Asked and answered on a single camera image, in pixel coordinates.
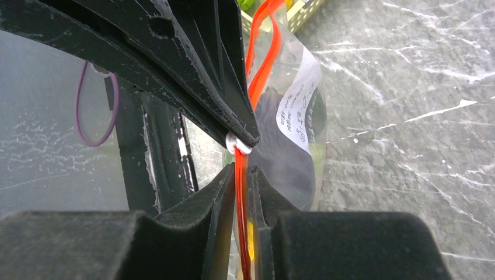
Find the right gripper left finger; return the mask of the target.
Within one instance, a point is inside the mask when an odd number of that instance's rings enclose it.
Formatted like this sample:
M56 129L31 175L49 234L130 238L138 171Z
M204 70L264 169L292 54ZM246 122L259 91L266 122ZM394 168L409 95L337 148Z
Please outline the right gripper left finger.
M234 168L151 217L16 212L1 219L2 279L227 279Z

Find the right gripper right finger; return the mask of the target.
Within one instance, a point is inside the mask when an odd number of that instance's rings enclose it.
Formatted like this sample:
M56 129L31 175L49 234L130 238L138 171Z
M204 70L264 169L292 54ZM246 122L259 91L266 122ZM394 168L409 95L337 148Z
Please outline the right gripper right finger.
M247 184L255 279L451 279L418 216L301 211L259 167Z

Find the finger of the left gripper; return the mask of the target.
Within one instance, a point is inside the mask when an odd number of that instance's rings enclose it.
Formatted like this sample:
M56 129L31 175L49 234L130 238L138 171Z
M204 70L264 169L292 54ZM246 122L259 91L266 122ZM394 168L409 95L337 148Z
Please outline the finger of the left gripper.
M185 113L219 144L227 133L254 147L260 140L248 101L241 16L236 1L153 1L170 20L197 78L176 76L197 108Z
M198 107L176 76L197 75L153 1L2 1L1 30L87 60L184 115Z

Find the yellow toy fruit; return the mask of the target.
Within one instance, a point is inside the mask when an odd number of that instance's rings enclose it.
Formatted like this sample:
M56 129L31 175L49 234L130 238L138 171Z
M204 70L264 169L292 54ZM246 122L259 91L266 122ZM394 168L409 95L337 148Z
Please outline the yellow toy fruit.
M253 232L253 223L251 221L247 222L246 232L247 232L246 242L247 242L249 257L250 260L253 261L255 259L255 237Z

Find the clear zip top bag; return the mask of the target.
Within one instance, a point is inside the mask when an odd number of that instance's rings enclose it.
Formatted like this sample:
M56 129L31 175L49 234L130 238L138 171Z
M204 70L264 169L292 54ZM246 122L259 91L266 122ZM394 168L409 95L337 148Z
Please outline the clear zip top bag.
M322 92L323 77L319 61L286 25L286 1L265 1L254 15L246 50L248 97L253 112L262 94L282 95L276 112L280 131L306 151L315 168L315 198L321 185L326 153L327 111ZM235 165L234 227L239 265L237 279L253 279L254 265L247 248L249 155L253 148L233 134L226 136L227 163Z

